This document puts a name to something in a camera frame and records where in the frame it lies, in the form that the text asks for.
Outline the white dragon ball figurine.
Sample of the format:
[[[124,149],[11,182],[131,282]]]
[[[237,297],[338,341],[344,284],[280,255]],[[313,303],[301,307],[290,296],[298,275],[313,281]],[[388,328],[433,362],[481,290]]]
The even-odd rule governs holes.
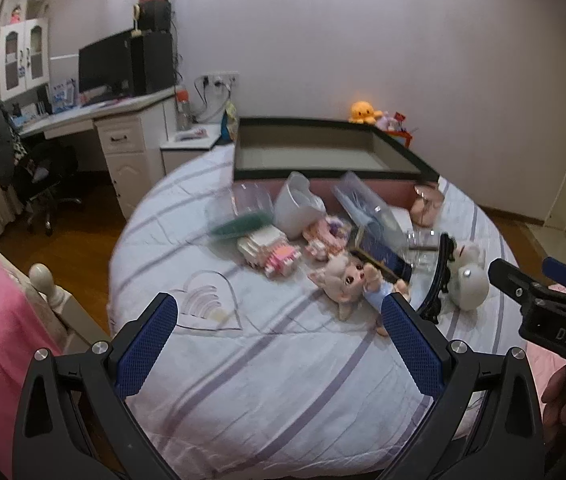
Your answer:
[[[473,242],[461,242],[454,248],[452,258],[448,264],[449,297],[460,310],[474,311],[489,294],[486,252]]]

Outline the rose gold candle jar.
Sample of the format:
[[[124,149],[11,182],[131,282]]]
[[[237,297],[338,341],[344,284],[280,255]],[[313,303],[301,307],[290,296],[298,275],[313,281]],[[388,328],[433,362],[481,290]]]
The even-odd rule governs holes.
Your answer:
[[[444,195],[429,185],[415,185],[414,191],[417,198],[410,209],[410,217],[416,226],[431,228],[438,217],[440,208],[444,201]]]

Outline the blue gold card box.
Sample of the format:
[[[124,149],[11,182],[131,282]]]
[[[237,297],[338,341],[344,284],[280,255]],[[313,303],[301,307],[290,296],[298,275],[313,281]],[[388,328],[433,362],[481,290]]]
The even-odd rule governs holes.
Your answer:
[[[398,280],[405,283],[411,281],[412,266],[367,228],[359,228],[353,235],[349,242],[349,252],[365,262],[372,263],[391,283]]]

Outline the cat-eared girl figurine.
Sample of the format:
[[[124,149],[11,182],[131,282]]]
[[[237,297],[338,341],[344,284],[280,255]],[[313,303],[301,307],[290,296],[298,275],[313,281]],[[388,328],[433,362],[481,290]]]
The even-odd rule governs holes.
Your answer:
[[[332,256],[322,268],[310,271],[308,278],[337,306],[337,317],[345,322],[353,314],[360,301],[366,301],[377,313],[381,313],[386,296],[397,292],[410,300],[410,286],[401,278],[390,283],[381,270],[372,263],[341,252]]]

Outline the clear plastic case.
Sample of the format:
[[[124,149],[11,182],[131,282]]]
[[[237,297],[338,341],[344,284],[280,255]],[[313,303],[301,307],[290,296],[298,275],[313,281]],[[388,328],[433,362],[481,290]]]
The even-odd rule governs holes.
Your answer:
[[[359,228],[385,240],[388,245],[402,245],[407,241],[394,209],[354,172],[346,172],[333,185],[332,193]]]

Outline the pink purple block toy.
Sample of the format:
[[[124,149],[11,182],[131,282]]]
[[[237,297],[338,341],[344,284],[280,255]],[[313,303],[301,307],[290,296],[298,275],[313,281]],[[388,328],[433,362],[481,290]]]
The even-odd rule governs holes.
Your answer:
[[[336,216],[325,216],[303,231],[305,253],[315,261],[327,261],[343,252],[349,242],[351,224]]]

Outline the white egg-shaped cup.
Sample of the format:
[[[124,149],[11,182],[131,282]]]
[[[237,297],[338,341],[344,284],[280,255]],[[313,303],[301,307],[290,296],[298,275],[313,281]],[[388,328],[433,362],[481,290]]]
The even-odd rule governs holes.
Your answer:
[[[274,225],[289,240],[296,240],[325,214],[324,202],[311,192],[309,180],[297,171],[291,172],[274,201]]]

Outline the clear dome teal base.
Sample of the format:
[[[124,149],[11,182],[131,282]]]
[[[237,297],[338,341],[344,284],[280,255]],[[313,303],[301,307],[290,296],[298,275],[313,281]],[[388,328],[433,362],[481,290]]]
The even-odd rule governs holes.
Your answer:
[[[233,184],[206,206],[208,234],[225,240],[245,236],[273,222],[268,190],[256,183]]]

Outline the pink storage box black rim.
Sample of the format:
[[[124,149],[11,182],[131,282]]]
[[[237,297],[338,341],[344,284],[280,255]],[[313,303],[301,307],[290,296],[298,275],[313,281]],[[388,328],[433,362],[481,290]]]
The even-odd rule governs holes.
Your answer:
[[[340,120],[248,117],[234,143],[233,180],[255,181],[277,192],[297,171],[322,197],[351,171],[386,202],[410,208],[414,186],[437,186],[438,172],[388,134]]]

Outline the pink printed pillow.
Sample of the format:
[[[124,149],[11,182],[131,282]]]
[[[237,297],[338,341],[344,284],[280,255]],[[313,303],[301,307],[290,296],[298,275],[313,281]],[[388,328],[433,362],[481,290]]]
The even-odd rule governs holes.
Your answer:
[[[526,353],[540,405],[544,406],[543,393],[551,377],[566,365],[566,360],[548,349],[533,344],[531,341],[527,342]]]

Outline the white bedpost knob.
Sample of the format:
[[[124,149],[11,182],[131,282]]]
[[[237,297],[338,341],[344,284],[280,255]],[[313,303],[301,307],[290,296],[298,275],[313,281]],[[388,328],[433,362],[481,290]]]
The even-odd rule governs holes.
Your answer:
[[[59,309],[66,304],[68,292],[56,284],[48,266],[42,263],[33,264],[28,271],[28,278],[34,289],[46,298],[51,309]]]

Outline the red picture storage box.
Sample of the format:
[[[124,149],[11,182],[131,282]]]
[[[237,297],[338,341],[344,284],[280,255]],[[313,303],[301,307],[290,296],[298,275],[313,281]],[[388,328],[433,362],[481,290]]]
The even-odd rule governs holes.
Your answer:
[[[413,140],[411,132],[407,130],[386,129],[385,133],[397,142],[400,142],[405,148],[409,148],[411,146]]]

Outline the purple plush toy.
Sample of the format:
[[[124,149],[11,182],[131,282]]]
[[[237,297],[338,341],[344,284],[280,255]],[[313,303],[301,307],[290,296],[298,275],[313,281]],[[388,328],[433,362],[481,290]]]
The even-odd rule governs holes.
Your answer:
[[[376,127],[383,131],[397,131],[400,125],[393,114],[382,112],[379,117],[376,118]]]

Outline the orange octopus plush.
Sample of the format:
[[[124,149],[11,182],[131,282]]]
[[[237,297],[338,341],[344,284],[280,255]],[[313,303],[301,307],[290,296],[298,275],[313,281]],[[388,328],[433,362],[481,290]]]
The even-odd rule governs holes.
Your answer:
[[[349,122],[375,126],[382,116],[383,113],[380,110],[376,110],[371,103],[357,101],[350,106]]]

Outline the black office chair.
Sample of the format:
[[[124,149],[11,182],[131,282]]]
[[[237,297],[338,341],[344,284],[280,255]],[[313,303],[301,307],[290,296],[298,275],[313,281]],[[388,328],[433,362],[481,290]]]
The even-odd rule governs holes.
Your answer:
[[[24,207],[26,228],[41,220],[44,234],[53,233],[54,217],[68,205],[80,207],[76,148],[61,138],[46,139],[42,133],[23,140],[26,154],[14,170],[12,188]]]

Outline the white desk with drawers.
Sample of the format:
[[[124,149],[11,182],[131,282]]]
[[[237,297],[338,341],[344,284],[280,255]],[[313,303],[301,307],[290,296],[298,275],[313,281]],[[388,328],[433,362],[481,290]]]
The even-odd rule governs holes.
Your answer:
[[[176,88],[120,101],[75,107],[25,127],[21,136],[48,140],[93,130],[97,133],[120,210],[126,219],[164,178],[161,146],[177,129]]]

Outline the white nightstand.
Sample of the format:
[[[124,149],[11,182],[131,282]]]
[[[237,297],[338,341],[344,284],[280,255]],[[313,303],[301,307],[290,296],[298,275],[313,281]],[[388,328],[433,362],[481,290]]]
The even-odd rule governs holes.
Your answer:
[[[176,131],[161,144],[165,174],[213,149],[221,137],[219,124],[196,125],[191,130]]]

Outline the red cap bottle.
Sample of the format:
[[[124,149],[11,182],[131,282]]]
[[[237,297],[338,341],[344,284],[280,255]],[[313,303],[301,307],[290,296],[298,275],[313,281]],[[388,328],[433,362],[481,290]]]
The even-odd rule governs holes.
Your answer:
[[[192,113],[189,92],[180,88],[175,93],[177,107],[177,129],[187,131],[192,127]]]

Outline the blue yellow snack bag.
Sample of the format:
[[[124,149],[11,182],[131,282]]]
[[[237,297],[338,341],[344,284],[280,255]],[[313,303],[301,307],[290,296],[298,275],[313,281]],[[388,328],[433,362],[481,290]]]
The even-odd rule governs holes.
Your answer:
[[[234,143],[239,131],[240,117],[235,105],[228,101],[220,123],[221,140],[225,143]]]

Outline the black computer monitor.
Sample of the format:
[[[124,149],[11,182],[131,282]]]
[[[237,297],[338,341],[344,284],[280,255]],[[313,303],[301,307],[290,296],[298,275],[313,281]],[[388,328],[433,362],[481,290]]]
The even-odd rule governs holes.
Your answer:
[[[129,90],[131,31],[105,37],[78,52],[78,87],[86,93],[104,89],[109,96],[122,96]]]

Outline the black computer tower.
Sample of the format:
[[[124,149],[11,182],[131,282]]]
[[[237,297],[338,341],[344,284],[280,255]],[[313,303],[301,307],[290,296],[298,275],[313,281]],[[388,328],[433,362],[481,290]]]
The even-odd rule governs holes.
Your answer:
[[[172,36],[148,32],[129,38],[131,87],[135,96],[146,96],[175,83]]]

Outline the black speaker box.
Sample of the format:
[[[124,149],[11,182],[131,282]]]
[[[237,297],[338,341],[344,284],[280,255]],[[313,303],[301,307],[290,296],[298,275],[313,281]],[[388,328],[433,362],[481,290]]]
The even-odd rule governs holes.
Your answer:
[[[141,32],[168,32],[171,4],[168,0],[147,0],[134,7],[134,19]]]

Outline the white wall cabinet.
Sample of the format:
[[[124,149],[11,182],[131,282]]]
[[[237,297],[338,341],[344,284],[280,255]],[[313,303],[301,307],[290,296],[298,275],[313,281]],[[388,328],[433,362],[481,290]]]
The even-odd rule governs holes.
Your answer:
[[[48,84],[49,22],[35,18],[0,27],[0,100]]]

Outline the wall power outlet strip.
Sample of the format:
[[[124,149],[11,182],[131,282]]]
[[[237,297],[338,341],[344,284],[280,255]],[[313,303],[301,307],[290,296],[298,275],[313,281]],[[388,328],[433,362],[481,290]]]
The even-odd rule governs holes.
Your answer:
[[[204,79],[207,79],[213,86],[219,86],[223,84],[229,88],[234,88],[239,82],[238,72],[208,72],[202,75]]]

